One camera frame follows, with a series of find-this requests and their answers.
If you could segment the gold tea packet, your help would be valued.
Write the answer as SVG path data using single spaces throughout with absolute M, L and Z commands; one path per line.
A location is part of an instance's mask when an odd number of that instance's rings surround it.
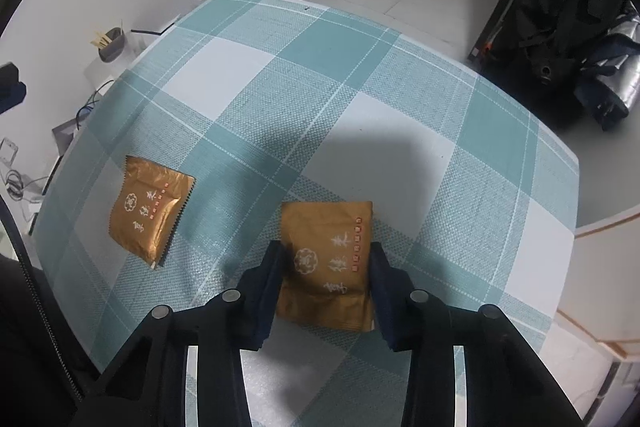
M 194 185 L 190 174 L 127 155 L 108 233 L 125 251 L 155 269 L 166 254 Z
M 281 243 L 290 258 L 277 314 L 326 329 L 373 329 L 370 202 L 285 202 Z

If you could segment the grey pen holder cup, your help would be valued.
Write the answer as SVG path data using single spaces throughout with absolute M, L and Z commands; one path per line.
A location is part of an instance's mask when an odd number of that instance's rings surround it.
M 126 44 L 125 33 L 121 27 L 114 27 L 107 32 L 97 32 L 91 44 L 98 50 L 103 63 L 111 63 L 122 55 Z

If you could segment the teal checked tablecloth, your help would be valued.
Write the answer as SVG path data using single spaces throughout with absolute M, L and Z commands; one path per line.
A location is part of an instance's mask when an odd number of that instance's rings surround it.
M 194 176 L 151 269 L 108 233 L 126 156 Z M 539 358 L 577 218 L 576 155 L 476 72 L 302 0 L 207 0 L 81 125 L 35 251 L 96 376 L 77 426 L 577 426 Z M 240 348 L 240 278 L 285 202 L 370 202 L 412 349 L 286 321 Z

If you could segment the white cabinet with gold trim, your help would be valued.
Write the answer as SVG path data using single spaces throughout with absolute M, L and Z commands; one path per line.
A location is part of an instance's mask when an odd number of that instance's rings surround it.
M 586 426 L 639 424 L 639 208 L 576 231 L 541 358 Z

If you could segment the black hanging jacket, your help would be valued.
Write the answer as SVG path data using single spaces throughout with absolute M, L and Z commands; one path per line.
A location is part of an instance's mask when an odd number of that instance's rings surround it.
M 550 127 L 582 115 L 574 95 L 582 61 L 627 0 L 515 0 L 480 75 Z

